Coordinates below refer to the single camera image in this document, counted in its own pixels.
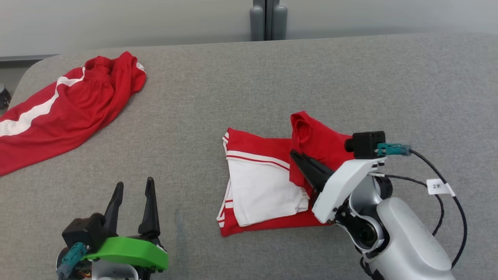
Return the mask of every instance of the clothing tag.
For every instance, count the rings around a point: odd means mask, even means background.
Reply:
[[[308,196],[308,194],[306,193],[306,189],[304,189],[303,187],[301,187],[301,191],[303,192],[303,199],[310,199],[310,197]]]
[[[452,191],[448,188],[448,185],[444,184],[441,179],[428,179],[427,191],[429,194],[452,193]]]

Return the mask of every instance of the floor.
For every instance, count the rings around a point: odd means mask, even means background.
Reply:
[[[15,89],[22,76],[36,62],[38,62],[38,60],[0,62],[0,84],[4,84],[10,94],[14,95]],[[0,116],[3,115],[5,111],[6,110],[0,110]]]

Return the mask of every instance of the gray fabric surface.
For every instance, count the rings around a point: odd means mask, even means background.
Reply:
[[[118,233],[136,234],[145,181],[156,182],[170,269],[152,279],[368,279],[338,227],[220,236],[215,217],[228,179],[227,127],[289,137],[291,113],[342,133],[385,130],[412,144],[447,177],[469,222],[457,279],[498,279],[498,37],[415,34],[130,48],[148,74],[143,90],[81,147],[0,178],[2,279],[56,279],[62,230],[103,212],[125,185]],[[21,80],[24,101],[96,50],[43,60]],[[385,173],[425,180],[420,160],[392,157]],[[426,190],[394,181],[429,229],[439,206]],[[453,258],[462,222],[449,196],[437,239]]]

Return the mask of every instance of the garment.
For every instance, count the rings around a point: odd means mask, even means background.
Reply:
[[[112,122],[145,83],[129,52],[98,56],[0,118],[0,175],[68,152]]]
[[[346,152],[344,148],[346,140],[351,136],[333,131],[310,117],[305,111],[292,114],[290,123],[292,125],[291,150],[304,153],[332,170],[337,170],[346,160],[354,159],[353,153]],[[313,197],[313,188],[293,160],[290,161],[289,172],[289,180],[304,187],[308,195]]]
[[[223,145],[231,178],[217,217],[222,236],[322,225],[309,196],[288,179],[290,143],[228,129]]]

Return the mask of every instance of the red stripe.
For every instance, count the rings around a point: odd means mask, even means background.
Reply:
[[[279,164],[279,163],[276,163],[274,161],[270,161],[270,160],[259,160],[259,159],[252,159],[252,158],[247,158],[247,157],[243,157],[243,156],[238,156],[238,155],[227,155],[227,157],[235,157],[235,158],[241,158],[241,159],[246,159],[246,160],[250,160],[250,161],[256,161],[256,162],[268,162],[268,163],[273,163],[273,164],[276,164],[286,170],[289,170],[289,168],[283,166],[282,164]]]

